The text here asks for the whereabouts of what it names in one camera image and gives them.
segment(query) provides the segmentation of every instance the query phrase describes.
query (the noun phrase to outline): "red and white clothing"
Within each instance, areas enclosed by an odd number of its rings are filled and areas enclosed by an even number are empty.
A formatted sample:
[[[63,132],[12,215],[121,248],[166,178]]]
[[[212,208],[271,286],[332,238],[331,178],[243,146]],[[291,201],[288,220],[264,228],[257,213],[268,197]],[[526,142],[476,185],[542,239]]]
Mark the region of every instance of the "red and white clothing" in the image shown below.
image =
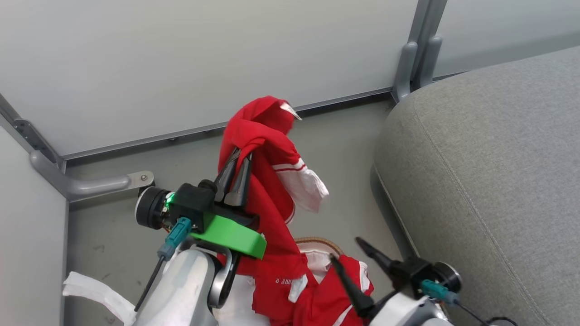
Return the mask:
[[[332,326],[341,318],[336,325],[358,325],[356,318],[349,318],[354,312],[345,312],[350,303],[336,275],[329,272],[318,283],[309,269],[310,259],[300,253],[286,226],[294,203],[317,212],[328,195],[287,137],[297,116],[285,100],[266,96],[244,106],[224,132],[218,168],[224,167],[235,147],[241,149],[237,171],[252,153],[247,211],[260,216],[259,232],[267,241],[264,258],[242,258],[238,274],[253,278],[252,308],[267,316],[271,325]],[[346,256],[340,259],[361,280],[361,288],[372,291],[370,282],[360,277],[363,263]]]

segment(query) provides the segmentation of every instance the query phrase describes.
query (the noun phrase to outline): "sofa cushion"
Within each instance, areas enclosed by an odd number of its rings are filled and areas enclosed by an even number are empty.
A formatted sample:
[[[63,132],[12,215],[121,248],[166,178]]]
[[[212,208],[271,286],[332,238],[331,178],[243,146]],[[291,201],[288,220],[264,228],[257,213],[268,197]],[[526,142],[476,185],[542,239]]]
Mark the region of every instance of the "sofa cushion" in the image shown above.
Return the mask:
[[[385,122],[375,168],[418,255],[462,275],[467,306],[580,323],[580,47],[412,93]]]

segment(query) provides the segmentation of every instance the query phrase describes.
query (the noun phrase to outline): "white wall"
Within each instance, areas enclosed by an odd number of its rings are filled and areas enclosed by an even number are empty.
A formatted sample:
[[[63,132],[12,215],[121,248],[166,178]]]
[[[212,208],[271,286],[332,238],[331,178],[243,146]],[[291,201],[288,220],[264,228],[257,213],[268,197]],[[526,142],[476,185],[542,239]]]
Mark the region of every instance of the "white wall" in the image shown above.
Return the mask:
[[[392,86],[416,0],[3,0],[0,93],[60,155]]]
[[[1,324],[60,325],[66,200],[32,168],[28,152],[0,121]]]
[[[579,0],[448,0],[435,76],[580,45]]]

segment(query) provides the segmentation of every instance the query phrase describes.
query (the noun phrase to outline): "gray floor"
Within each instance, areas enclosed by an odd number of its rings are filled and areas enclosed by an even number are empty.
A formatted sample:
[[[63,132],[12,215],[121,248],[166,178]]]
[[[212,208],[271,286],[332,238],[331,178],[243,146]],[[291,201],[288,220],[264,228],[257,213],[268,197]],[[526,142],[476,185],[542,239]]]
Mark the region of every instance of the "gray floor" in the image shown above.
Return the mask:
[[[366,261],[375,298],[391,291],[390,282],[368,261],[354,237],[364,237],[392,258],[400,259],[406,252],[396,224],[385,222],[369,182],[374,141],[392,107],[390,101],[377,102],[313,115],[297,121],[290,133],[306,164],[330,192],[318,214],[297,211],[289,225],[292,234],[330,239],[347,255]],[[67,174],[89,179],[149,170],[158,186],[176,189],[183,182],[197,184],[216,175],[220,142],[219,135],[209,135],[69,167]],[[127,191],[71,205],[67,258],[69,271],[102,280],[133,303],[149,278],[157,261],[155,253],[166,235],[136,224],[135,202],[136,192]],[[122,325],[104,307],[79,298],[66,299],[65,324]]]

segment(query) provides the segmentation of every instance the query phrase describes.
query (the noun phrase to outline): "cable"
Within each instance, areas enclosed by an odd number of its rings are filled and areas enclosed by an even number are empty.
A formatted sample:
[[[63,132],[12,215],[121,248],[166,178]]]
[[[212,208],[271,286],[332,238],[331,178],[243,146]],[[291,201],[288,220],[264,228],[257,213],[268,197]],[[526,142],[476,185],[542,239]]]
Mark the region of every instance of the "cable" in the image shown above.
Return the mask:
[[[493,323],[494,321],[499,321],[499,320],[503,320],[503,321],[507,321],[508,323],[510,323],[513,326],[517,326],[516,322],[507,318],[507,317],[494,317],[490,320],[487,321],[488,324]]]
[[[458,307],[460,307],[461,309],[465,310],[465,312],[467,312],[468,314],[470,314],[473,318],[477,319],[482,326],[491,326],[490,323],[486,322],[485,320],[481,319],[481,317],[479,317],[475,312],[471,311],[469,308],[467,308],[466,306],[462,305],[461,303],[459,303],[459,300],[455,300],[454,304]]]
[[[159,273],[159,270],[161,269],[161,265],[163,264],[164,260],[165,260],[165,257],[163,257],[163,256],[159,257],[159,261],[157,262],[157,265],[155,266],[155,269],[153,270],[153,274],[151,274],[151,277],[149,278],[149,282],[147,282],[147,285],[145,285],[145,289],[143,290],[143,294],[141,294],[141,298],[139,298],[139,301],[137,302],[137,305],[135,306],[135,310],[134,310],[135,312],[139,311],[139,308],[141,308],[143,301],[145,301],[145,297],[147,296],[147,293],[151,289],[151,286],[153,285],[153,281],[155,281],[155,278],[157,277],[157,274]]]

